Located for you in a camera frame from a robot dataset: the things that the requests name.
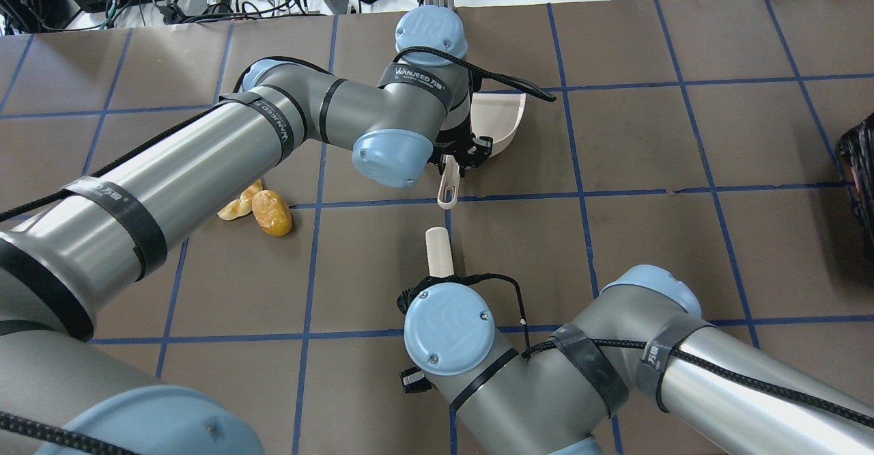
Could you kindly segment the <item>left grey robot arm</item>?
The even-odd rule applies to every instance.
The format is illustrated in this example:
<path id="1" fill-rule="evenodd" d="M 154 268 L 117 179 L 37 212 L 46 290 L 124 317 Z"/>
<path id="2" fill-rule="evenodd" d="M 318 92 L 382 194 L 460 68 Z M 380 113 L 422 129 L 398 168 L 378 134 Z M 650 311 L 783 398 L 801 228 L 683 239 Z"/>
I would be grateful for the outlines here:
<path id="1" fill-rule="evenodd" d="M 258 60 L 216 105 L 2 233 L 3 454 L 264 452 L 221 403 L 91 346 L 96 316 L 306 141 L 352 151 L 387 187 L 414 184 L 444 131 L 467 121 L 484 72 L 447 8 L 407 12 L 395 43 L 378 85 Z"/>

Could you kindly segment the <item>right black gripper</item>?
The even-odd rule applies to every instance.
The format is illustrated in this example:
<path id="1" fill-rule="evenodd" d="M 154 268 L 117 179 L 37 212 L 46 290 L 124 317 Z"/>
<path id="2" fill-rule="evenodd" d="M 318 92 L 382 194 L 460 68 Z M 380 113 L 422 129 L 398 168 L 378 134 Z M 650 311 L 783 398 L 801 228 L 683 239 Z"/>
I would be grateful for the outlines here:
<path id="1" fill-rule="evenodd" d="M 434 384 L 419 367 L 403 369 L 399 372 L 399 380 L 404 395 L 418 395 L 434 389 Z"/>

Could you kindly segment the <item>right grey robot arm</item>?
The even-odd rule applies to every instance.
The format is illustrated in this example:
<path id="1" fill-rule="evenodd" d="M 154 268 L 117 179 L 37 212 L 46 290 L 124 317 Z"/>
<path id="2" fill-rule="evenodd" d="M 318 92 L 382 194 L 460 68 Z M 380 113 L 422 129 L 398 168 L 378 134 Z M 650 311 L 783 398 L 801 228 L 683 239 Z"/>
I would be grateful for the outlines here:
<path id="1" fill-rule="evenodd" d="M 702 317 L 685 283 L 638 265 L 546 341 L 518 351 L 472 284 L 426 277 L 397 297 L 414 367 L 490 454 L 600 454 L 594 429 L 633 392 L 730 454 L 871 454 L 872 408 Z"/>

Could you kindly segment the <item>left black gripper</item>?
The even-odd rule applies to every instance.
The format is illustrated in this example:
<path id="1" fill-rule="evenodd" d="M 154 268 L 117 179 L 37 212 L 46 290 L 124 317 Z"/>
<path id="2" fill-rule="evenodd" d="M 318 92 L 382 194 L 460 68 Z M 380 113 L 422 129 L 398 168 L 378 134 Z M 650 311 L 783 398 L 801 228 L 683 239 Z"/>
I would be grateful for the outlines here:
<path id="1" fill-rule="evenodd" d="M 459 166 L 460 177 L 465 177 L 468 171 L 485 163 L 492 155 L 493 147 L 493 138 L 489 135 L 475 135 L 471 118 L 467 117 L 453 128 L 441 129 L 434 141 L 429 163 L 437 166 L 440 175 L 443 175 L 447 168 L 443 157 L 453 157 Z"/>

